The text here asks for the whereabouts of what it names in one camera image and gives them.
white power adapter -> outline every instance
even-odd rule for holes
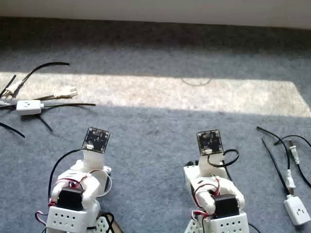
[[[19,100],[16,104],[17,113],[20,116],[40,114],[44,104],[39,100]]]
[[[311,220],[310,215],[299,197],[287,195],[284,205],[295,226],[303,225]]]

power cord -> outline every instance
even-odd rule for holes
[[[269,153],[269,155],[270,155],[270,157],[271,157],[271,159],[272,159],[272,162],[273,162],[273,164],[274,164],[274,167],[276,168],[277,174],[278,174],[278,176],[279,176],[279,178],[280,178],[280,180],[281,180],[281,183],[282,183],[282,185],[283,185],[283,187],[284,187],[284,191],[285,191],[286,195],[290,195],[290,192],[289,192],[288,188],[286,187],[285,181],[284,181],[284,179],[283,179],[283,177],[282,177],[282,175],[281,175],[280,169],[278,168],[278,165],[276,164],[276,159],[274,158],[272,152],[271,152],[270,149],[268,148],[268,146],[267,146],[265,140],[264,140],[263,138],[261,138],[261,140],[262,140],[264,146],[266,147],[266,149],[267,149],[267,151],[268,151],[268,153]]]
[[[292,135],[288,135],[288,136],[285,136],[283,137],[282,139],[285,139],[285,138],[288,138],[288,137],[298,137],[298,138],[301,138],[303,139],[311,148],[311,144],[310,142],[305,139],[304,137],[300,136],[300,135],[295,135],[295,134],[292,134]],[[302,170],[301,170],[301,167],[300,167],[300,164],[299,164],[299,158],[298,158],[298,153],[297,153],[297,150],[296,150],[296,146],[293,144],[293,141],[292,140],[289,140],[289,143],[290,143],[290,150],[292,152],[292,156],[297,164],[297,167],[298,167],[298,171],[299,171],[299,174],[301,176],[301,178],[303,179],[303,181],[307,184],[307,186],[309,188],[311,188],[311,183],[307,180],[307,178],[305,177],[305,175],[303,174]]]
[[[8,126],[8,125],[3,124],[3,123],[1,123],[1,122],[0,122],[0,126],[6,128],[6,129],[8,129],[8,130],[11,130],[11,131],[13,131],[13,132],[16,132],[16,133],[19,134],[21,137],[25,138],[25,135],[23,135],[20,131],[18,131],[18,130],[16,130],[16,129],[12,128],[11,126]]]
[[[3,96],[3,94],[5,93],[6,89],[12,84],[12,82],[14,81],[14,79],[16,78],[16,75],[13,76],[13,78],[11,78],[11,80],[9,81],[9,83],[5,86],[5,88],[0,92],[0,98]]]
[[[13,98],[16,98],[16,96],[18,95],[18,92],[20,91],[20,89],[24,86],[24,84],[27,82],[27,80],[30,78],[30,76],[35,73],[37,70],[44,68],[44,67],[50,67],[50,66],[69,66],[69,63],[65,63],[65,62],[49,62],[49,63],[45,63],[42,64],[36,68],[34,68],[29,74],[27,74],[25,76],[25,78],[23,78],[20,81],[17,81],[14,84],[10,84],[5,88],[5,91],[3,93],[4,96],[12,96]]]

white plug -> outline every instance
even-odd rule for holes
[[[295,163],[299,164],[299,157],[298,157],[296,146],[293,144],[292,140],[289,140],[288,142],[290,143],[290,150],[291,150],[293,158],[295,159]]]
[[[17,113],[20,116],[40,114],[44,104],[39,100],[19,100],[16,104]]]
[[[295,185],[294,180],[292,178],[292,172],[290,169],[287,170],[285,184],[286,184],[286,187],[287,187],[288,191],[290,192],[290,194],[294,195],[294,188],[296,188],[296,185]]]
[[[284,201],[285,209],[288,212],[293,224],[295,226],[303,225],[311,220],[304,204],[299,197],[287,195]]]

black cable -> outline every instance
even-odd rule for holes
[[[18,131],[18,130],[16,130],[16,129],[12,128],[11,126],[8,126],[8,125],[3,124],[3,123],[1,123],[1,122],[0,122],[0,126],[6,128],[6,129],[8,129],[8,130],[14,131],[14,132],[16,132],[17,134],[19,134],[21,137],[25,138],[25,135],[23,135],[20,131]]]
[[[58,103],[58,104],[47,104],[44,105],[47,107],[62,107],[62,106],[96,106],[95,103]]]
[[[4,106],[0,106],[0,109],[7,109],[7,108],[11,108],[11,107],[16,107],[16,103],[13,103],[13,104],[7,104],[7,105],[4,105]]]
[[[266,149],[267,149],[267,151],[268,151],[268,153],[269,153],[269,155],[270,155],[270,157],[271,157],[271,159],[272,159],[272,162],[273,162],[274,167],[276,168],[277,174],[278,174],[278,176],[279,176],[279,178],[280,178],[280,180],[281,180],[281,182],[282,182],[282,185],[283,185],[283,187],[284,187],[284,190],[285,190],[286,195],[290,195],[290,192],[288,191],[288,189],[287,189],[287,187],[286,187],[286,184],[285,184],[285,182],[284,182],[284,179],[283,179],[283,177],[282,177],[282,175],[281,175],[280,169],[278,168],[278,166],[277,166],[277,164],[276,164],[276,159],[274,158],[273,154],[271,153],[271,151],[270,151],[270,149],[268,148],[268,146],[267,146],[266,142],[264,141],[264,139],[261,138],[261,140],[262,140],[264,146],[266,147]]]
[[[290,154],[289,154],[289,152],[288,152],[288,150],[287,150],[287,148],[286,148],[286,145],[285,145],[285,143],[283,142],[283,140],[282,140],[279,136],[277,136],[276,134],[274,134],[274,133],[272,133],[272,132],[270,132],[270,131],[267,131],[267,130],[263,129],[262,127],[257,126],[256,128],[257,128],[258,130],[262,130],[262,131],[264,131],[264,132],[266,132],[266,133],[269,133],[269,134],[273,135],[274,137],[276,137],[277,139],[280,140],[280,142],[283,144],[284,149],[285,149],[285,151],[286,151],[286,156],[287,156],[287,169],[288,169],[288,170],[291,169]]]
[[[251,223],[248,223],[248,225],[250,225],[252,228],[254,228],[258,233],[260,233],[260,231],[258,230],[258,228],[257,227],[255,227],[253,224],[251,224]]]
[[[9,81],[9,83],[5,86],[5,88],[1,91],[0,93],[0,98],[3,96],[4,92],[5,92],[5,89],[8,88],[12,82],[14,81],[14,79],[16,78],[16,75],[13,75],[13,78],[11,78],[11,80]]]
[[[226,163],[226,164],[225,164],[225,163],[223,163],[223,164],[212,164],[212,163],[210,163],[210,161],[209,161],[210,155],[208,155],[208,156],[207,156],[207,162],[208,162],[208,164],[212,165],[213,167],[227,167],[227,166],[229,166],[229,165],[235,163],[235,162],[238,160],[238,158],[239,158],[239,156],[240,156],[240,153],[239,153],[238,150],[236,150],[236,149],[229,149],[229,150],[226,150],[226,151],[223,153],[223,156],[225,156],[225,155],[226,155],[227,153],[229,153],[229,152],[235,152],[235,153],[236,153],[235,158],[234,158],[232,161],[230,161],[229,163]]]
[[[49,188],[48,188],[48,203],[50,203],[50,199],[51,199],[51,186],[52,186],[52,179],[53,179],[53,174],[55,172],[55,169],[57,167],[57,165],[60,163],[60,161],[62,161],[67,155],[70,155],[72,153],[75,153],[75,152],[78,152],[80,151],[80,149],[77,149],[77,150],[72,150],[72,151],[69,151],[68,153],[64,154],[62,157],[60,157],[57,162],[55,163],[52,171],[51,171],[51,174],[50,174],[50,180],[49,180]]]
[[[23,78],[21,84],[17,87],[17,89],[15,90],[15,92],[12,94],[13,98],[16,98],[16,96],[18,95],[18,92],[20,91],[20,89],[24,86],[25,82],[27,82],[27,80],[30,78],[30,76],[35,73],[37,70],[44,68],[44,67],[50,67],[50,66],[69,66],[69,63],[66,62],[49,62],[49,63],[45,63],[42,65],[39,65],[38,67],[34,68],[29,74],[27,74],[25,76],[25,78]]]
[[[40,116],[40,114],[36,114],[35,115],[39,120],[41,120],[41,122],[51,131],[53,132],[53,129],[51,128],[51,126]]]
[[[225,166],[225,171],[226,171],[226,173],[227,173],[227,176],[228,176],[229,180],[232,181],[232,177],[231,177],[231,175],[230,175],[230,173],[229,173],[229,171],[228,171],[228,168],[227,168],[226,166]]]
[[[115,233],[115,231],[113,230],[113,227],[112,227],[112,224],[115,220],[115,217],[113,216],[113,214],[111,212],[101,212],[101,213],[99,213],[97,219],[99,217],[105,217],[106,218],[106,221],[107,221],[108,226],[109,226],[106,232],[109,233],[109,231],[111,231],[112,233]]]
[[[43,96],[43,97],[39,97],[39,98],[35,98],[34,100],[53,100],[54,95],[48,95],[48,96]]]
[[[301,168],[300,168],[300,165],[297,164],[297,167],[298,167],[298,170],[299,170],[299,173],[303,179],[303,181],[311,188],[311,183],[307,180],[307,178],[305,177],[305,175],[303,174]]]

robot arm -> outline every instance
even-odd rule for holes
[[[112,182],[111,168],[104,166],[104,151],[110,133],[89,128],[82,145],[84,160],[78,160],[58,176],[49,200],[46,233],[94,233],[100,204]]]
[[[197,134],[200,159],[184,167],[186,186],[199,210],[193,211],[185,233],[249,233],[243,194],[227,179],[218,130]]]

